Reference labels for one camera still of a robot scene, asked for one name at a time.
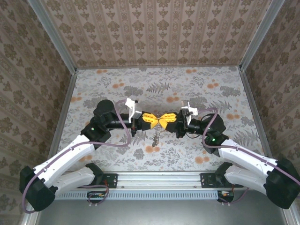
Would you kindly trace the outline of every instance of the black end effector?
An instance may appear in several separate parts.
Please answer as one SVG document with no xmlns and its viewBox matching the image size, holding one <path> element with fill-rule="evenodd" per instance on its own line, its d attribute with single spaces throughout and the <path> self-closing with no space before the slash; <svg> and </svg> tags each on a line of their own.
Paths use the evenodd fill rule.
<svg viewBox="0 0 300 225">
<path fill-rule="evenodd" d="M 300 180 L 295 167 L 288 159 L 277 161 L 277 166 L 297 180 Z M 300 193 L 300 186 L 276 169 L 268 172 L 264 187 L 267 197 L 277 206 L 288 209 Z"/>
<path fill-rule="evenodd" d="M 103 180 L 104 173 L 102 170 L 96 166 L 94 163 L 89 163 L 86 165 L 89 169 L 93 171 L 95 175 L 94 180 L 90 185 L 101 184 Z M 29 183 L 29 181 L 35 176 L 34 170 L 29 166 L 23 168 L 20 172 L 20 186 L 19 190 L 23 194 L 24 190 Z M 43 179 L 35 178 L 33 183 L 28 188 L 26 193 L 26 199 L 32 205 L 35 211 L 42 211 L 47 208 L 55 199 L 55 192 L 58 190 L 57 187 L 51 186 L 48 188 L 44 184 Z"/>
<path fill-rule="evenodd" d="M 81 131 L 81 135 L 85 135 L 91 142 L 106 142 L 111 137 L 106 126 L 116 118 L 117 114 L 113 103 L 110 100 L 103 100 L 98 103 L 94 110 L 94 117 Z"/>
<path fill-rule="evenodd" d="M 30 169 L 29 166 L 21 170 L 19 190 L 22 194 L 34 175 L 33 169 Z M 42 180 L 36 178 L 28 188 L 26 199 L 35 211 L 42 211 L 54 201 L 57 189 L 57 187 L 53 186 L 48 188 Z"/>
<path fill-rule="evenodd" d="M 166 126 L 166 130 L 174 133 L 176 132 L 176 138 L 183 137 L 186 133 L 196 134 L 196 135 L 203 135 L 205 128 L 207 127 L 208 123 L 211 121 L 214 114 L 208 114 L 203 118 L 207 117 L 204 120 L 196 120 L 192 119 L 190 124 L 186 126 L 186 116 L 183 114 L 183 111 L 180 110 L 179 113 L 176 114 L 176 121 L 175 122 L 168 122 Z M 226 127 L 224 126 L 224 122 L 220 115 L 217 115 L 209 130 L 207 135 L 217 138 L 219 137 L 224 131 Z"/>
<path fill-rule="evenodd" d="M 131 123 L 129 123 L 129 116 L 128 114 L 120 114 L 125 126 L 127 128 L 130 128 L 131 129 L 131 135 L 134 137 L 136 132 L 138 130 L 150 130 L 151 129 L 151 123 L 149 122 L 146 122 L 144 119 L 143 119 L 143 116 L 140 116 L 138 119 L 132 119 L 131 120 Z M 120 128 L 123 128 L 120 120 L 117 118 L 113 121 L 111 121 L 109 124 L 107 124 L 106 128 L 108 130 L 112 130 L 112 129 L 120 129 Z"/>
</svg>

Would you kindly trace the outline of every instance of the gray floor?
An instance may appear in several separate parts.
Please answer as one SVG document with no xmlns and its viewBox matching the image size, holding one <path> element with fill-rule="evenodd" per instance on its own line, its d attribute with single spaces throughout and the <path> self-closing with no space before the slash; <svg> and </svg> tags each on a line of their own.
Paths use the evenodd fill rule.
<svg viewBox="0 0 300 225">
<path fill-rule="evenodd" d="M 37 225 L 285 225 L 283 212 L 266 196 L 249 191 L 234 205 L 212 200 L 55 201 Z"/>
</svg>

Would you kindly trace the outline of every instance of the spring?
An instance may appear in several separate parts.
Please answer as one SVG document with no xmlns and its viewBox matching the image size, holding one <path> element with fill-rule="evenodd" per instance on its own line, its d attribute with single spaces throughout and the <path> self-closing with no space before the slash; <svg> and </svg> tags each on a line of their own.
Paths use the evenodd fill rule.
<svg viewBox="0 0 300 225">
<path fill-rule="evenodd" d="M 158 145 L 159 143 L 159 136 L 160 136 L 160 133 L 155 133 L 152 137 L 152 140 L 153 140 L 153 143 L 152 143 L 152 147 L 155 147 Z"/>
</svg>

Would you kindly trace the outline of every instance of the metal frame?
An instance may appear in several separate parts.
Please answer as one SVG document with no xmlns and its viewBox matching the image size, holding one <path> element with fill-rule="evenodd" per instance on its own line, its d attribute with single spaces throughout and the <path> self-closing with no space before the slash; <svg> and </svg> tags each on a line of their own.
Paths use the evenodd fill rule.
<svg viewBox="0 0 300 225">
<path fill-rule="evenodd" d="M 254 34 L 246 53 L 240 62 L 240 67 L 242 71 L 245 71 L 248 67 L 249 63 L 251 62 L 254 54 L 256 53 L 259 45 L 263 41 L 264 37 L 266 36 L 270 26 L 272 25 L 275 17 L 277 16 L 279 10 L 281 9 L 285 0 L 273 0 L 270 3 L 270 6 L 264 15 L 260 25 L 257 28 L 256 33 Z"/>
<path fill-rule="evenodd" d="M 49 38 L 53 42 L 56 50 L 59 52 L 62 60 L 67 66 L 68 70 L 72 75 L 76 72 L 76 66 L 73 62 L 72 57 L 69 55 L 65 45 L 63 44 L 57 30 L 55 29 L 53 23 L 51 22 L 50 17 L 47 14 L 46 9 L 43 7 L 42 1 L 37 0 L 28 0 L 33 11 L 37 15 L 39 21 L 42 23 L 44 29 L 47 31 Z"/>
<path fill-rule="evenodd" d="M 237 67 L 237 64 L 227 64 L 227 65 L 148 65 L 148 66 L 121 66 L 121 67 L 78 67 L 77 70 L 89 70 L 89 69 L 139 69 L 139 68 L 187 68 L 187 67 Z"/>
<path fill-rule="evenodd" d="M 88 193 L 95 192 L 94 190 L 88 191 L 70 191 L 61 194 L 55 200 L 88 200 Z M 109 191 L 105 200 L 217 200 L 218 191 L 209 190 L 193 190 L 193 191 L 180 191 L 180 190 L 140 190 L 140 191 L 127 191 L 113 189 Z M 90 200 L 99 200 L 98 197 L 91 196 Z"/>
<path fill-rule="evenodd" d="M 118 185 L 116 189 L 119 190 L 231 190 L 231 188 L 202 188 L 200 174 L 213 172 L 214 171 L 164 171 L 105 173 L 118 174 Z"/>
<path fill-rule="evenodd" d="M 76 84 L 76 79 L 77 79 L 76 74 L 71 75 L 70 84 L 67 89 L 64 104 L 62 105 L 62 108 L 61 108 L 60 118 L 58 120 L 57 127 L 56 127 L 56 130 L 54 133 L 54 137 L 53 137 L 53 141 L 52 141 L 52 144 L 50 147 L 48 159 L 50 159 L 52 156 L 54 156 L 57 153 L 58 147 L 60 145 L 60 139 L 61 139 L 62 132 L 63 132 L 64 126 L 65 126 L 71 98 L 72 98 L 73 91 L 74 91 L 75 84 Z"/>
<path fill-rule="evenodd" d="M 300 217 L 295 203 L 288 210 L 283 210 L 288 225 L 300 225 Z"/>
</svg>

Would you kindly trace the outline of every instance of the table surface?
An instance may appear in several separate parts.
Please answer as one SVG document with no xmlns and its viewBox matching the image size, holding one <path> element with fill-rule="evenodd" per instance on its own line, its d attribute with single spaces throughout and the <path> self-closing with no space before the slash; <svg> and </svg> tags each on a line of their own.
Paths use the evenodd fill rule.
<svg viewBox="0 0 300 225">
<path fill-rule="evenodd" d="M 180 101 L 192 107 L 217 107 L 227 130 L 224 134 L 237 143 L 263 154 L 253 116 L 237 67 L 169 67 L 78 70 L 75 89 L 64 126 L 60 150 L 66 147 L 89 123 L 97 103 L 114 103 L 131 98 L 142 109 L 158 117 L 178 112 Z M 159 144 L 152 148 L 155 130 L 138 131 L 129 147 L 100 147 L 70 168 L 74 171 L 87 163 L 96 163 L 103 171 L 201 171 L 216 170 L 223 162 L 208 154 L 201 139 L 185 136 L 176 139 L 158 127 Z M 109 143 L 126 142 L 124 130 L 114 130 Z"/>
<path fill-rule="evenodd" d="M 216 200 L 57 200 L 38 215 L 37 225 L 286 225 L 283 211 L 256 191 L 231 206 Z"/>
</svg>

